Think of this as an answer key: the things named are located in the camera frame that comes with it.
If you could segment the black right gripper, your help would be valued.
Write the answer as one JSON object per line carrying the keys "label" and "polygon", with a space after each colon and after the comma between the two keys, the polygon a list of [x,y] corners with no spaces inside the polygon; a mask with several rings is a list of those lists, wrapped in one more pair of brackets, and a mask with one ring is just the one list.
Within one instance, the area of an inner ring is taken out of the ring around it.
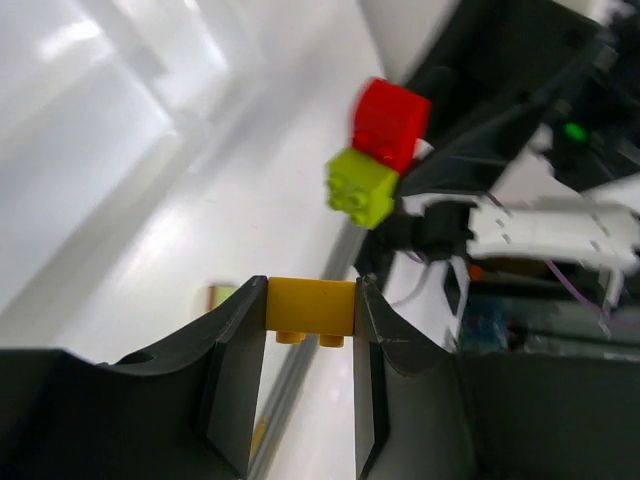
{"label": "black right gripper", "polygon": [[577,192],[639,172],[639,5],[604,22],[554,1],[463,1],[405,86],[432,103],[431,151],[401,196],[488,191],[540,127]]}

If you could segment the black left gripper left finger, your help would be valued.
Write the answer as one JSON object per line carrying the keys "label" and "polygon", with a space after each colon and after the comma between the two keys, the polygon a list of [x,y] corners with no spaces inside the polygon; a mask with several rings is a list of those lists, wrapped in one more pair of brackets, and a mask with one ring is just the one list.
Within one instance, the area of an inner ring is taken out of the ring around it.
{"label": "black left gripper left finger", "polygon": [[267,280],[114,364],[1,353],[5,479],[244,479],[266,340]]}

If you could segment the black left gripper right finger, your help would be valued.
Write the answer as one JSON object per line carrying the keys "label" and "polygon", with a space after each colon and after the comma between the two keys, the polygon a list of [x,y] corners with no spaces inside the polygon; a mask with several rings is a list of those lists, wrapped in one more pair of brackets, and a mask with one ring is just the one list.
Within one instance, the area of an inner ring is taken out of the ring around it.
{"label": "black left gripper right finger", "polygon": [[452,354],[361,279],[353,373],[360,479],[639,475],[635,362]]}

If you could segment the red yellow green lego stack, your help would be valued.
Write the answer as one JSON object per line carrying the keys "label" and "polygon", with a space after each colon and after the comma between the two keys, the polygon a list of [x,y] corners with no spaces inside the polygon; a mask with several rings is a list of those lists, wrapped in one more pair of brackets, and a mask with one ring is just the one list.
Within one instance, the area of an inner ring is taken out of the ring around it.
{"label": "red yellow green lego stack", "polygon": [[351,146],[402,175],[413,163],[431,107],[429,99],[373,77],[355,103]]}

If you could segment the yellow lego brick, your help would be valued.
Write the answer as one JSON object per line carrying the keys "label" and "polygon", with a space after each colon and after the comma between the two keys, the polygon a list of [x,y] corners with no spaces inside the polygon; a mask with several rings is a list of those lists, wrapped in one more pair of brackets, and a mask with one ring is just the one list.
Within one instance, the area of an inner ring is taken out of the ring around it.
{"label": "yellow lego brick", "polygon": [[281,344],[299,344],[319,337],[323,347],[341,348],[354,334],[356,283],[270,277],[265,328]]}

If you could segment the lime green lego brick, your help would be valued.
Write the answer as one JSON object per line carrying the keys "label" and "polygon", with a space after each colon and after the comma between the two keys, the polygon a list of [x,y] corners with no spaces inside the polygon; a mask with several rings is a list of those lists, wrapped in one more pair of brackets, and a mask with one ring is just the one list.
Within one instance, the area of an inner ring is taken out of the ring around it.
{"label": "lime green lego brick", "polygon": [[327,204],[351,222],[375,229],[393,210],[399,174],[349,147],[326,164]]}

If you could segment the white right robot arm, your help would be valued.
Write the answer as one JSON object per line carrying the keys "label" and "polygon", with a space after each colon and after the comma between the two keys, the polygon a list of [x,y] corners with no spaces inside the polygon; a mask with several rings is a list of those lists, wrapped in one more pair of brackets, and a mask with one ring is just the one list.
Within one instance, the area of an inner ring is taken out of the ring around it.
{"label": "white right robot arm", "polygon": [[[609,320],[639,271],[639,216],[591,190],[639,174],[639,5],[597,22],[555,1],[462,1],[405,79],[430,99],[430,151],[393,198],[434,193],[423,213],[370,232],[356,271],[384,283],[394,256],[427,264],[493,258],[605,272]],[[540,128],[541,158],[568,197],[500,203],[490,192]]]}

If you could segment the long light green lego brick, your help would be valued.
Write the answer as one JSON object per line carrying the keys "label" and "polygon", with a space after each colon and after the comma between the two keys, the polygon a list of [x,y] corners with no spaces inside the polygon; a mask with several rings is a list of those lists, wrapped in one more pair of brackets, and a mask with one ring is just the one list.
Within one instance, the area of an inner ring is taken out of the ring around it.
{"label": "long light green lego brick", "polygon": [[211,312],[218,308],[236,290],[236,285],[213,284],[208,286],[206,296],[206,311]]}

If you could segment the white divided sorting tray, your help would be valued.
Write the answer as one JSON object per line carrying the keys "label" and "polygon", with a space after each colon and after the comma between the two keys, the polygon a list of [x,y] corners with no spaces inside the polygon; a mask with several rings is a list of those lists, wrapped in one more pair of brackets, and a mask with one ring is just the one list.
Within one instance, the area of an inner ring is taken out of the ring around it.
{"label": "white divided sorting tray", "polygon": [[221,100],[224,1],[1,5],[1,303],[8,306],[152,153]]}

